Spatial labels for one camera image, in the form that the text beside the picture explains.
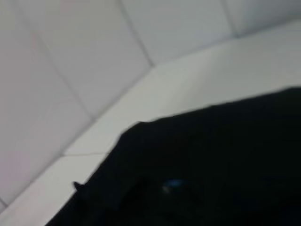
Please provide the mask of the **black t-shirt with FREE print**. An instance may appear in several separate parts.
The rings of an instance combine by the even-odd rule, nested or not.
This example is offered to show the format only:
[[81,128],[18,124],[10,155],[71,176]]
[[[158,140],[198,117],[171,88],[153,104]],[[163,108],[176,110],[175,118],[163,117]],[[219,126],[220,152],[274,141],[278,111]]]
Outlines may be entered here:
[[301,87],[140,122],[46,226],[301,226]]

